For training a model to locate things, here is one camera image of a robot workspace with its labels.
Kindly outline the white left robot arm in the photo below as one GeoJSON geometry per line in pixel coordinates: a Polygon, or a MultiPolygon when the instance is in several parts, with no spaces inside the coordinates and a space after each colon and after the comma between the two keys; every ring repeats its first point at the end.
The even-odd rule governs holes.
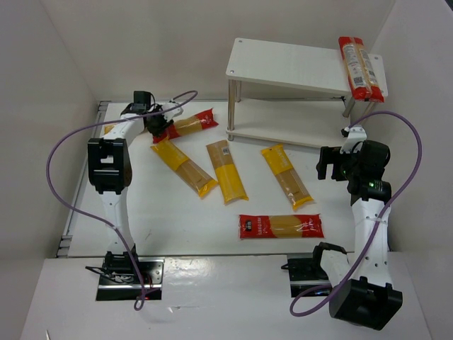
{"type": "Polygon", "coordinates": [[[163,134],[173,117],[183,112],[170,100],[151,102],[151,93],[135,91],[134,100],[120,114],[104,136],[88,141],[88,179],[100,195],[113,238],[105,255],[101,273],[110,280],[131,282],[137,279],[135,243],[127,214],[127,190],[132,182],[129,146],[145,130],[153,136],[163,134]]]}

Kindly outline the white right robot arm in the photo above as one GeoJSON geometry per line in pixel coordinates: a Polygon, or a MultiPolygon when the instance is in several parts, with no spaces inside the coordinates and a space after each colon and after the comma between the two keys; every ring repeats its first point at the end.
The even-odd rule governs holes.
{"type": "Polygon", "coordinates": [[[358,326],[381,330],[398,312],[403,295],[393,287],[388,270],[387,226],[391,185],[382,176],[390,160],[389,148],[365,140],[343,150],[322,147],[316,166],[324,180],[328,166],[332,178],[347,181],[355,223],[355,259],[341,246],[321,242],[314,261],[328,277],[332,291],[329,313],[358,326]]]}

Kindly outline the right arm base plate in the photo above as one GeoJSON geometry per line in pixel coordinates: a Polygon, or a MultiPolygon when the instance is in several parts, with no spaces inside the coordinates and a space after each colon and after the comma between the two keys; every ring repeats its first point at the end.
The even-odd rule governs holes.
{"type": "Polygon", "coordinates": [[[288,256],[287,263],[281,266],[281,269],[289,275],[292,298],[295,298],[305,290],[319,285],[328,285],[328,287],[310,292],[306,296],[325,297],[331,292],[330,282],[326,273],[315,265],[311,256],[288,256]]]}

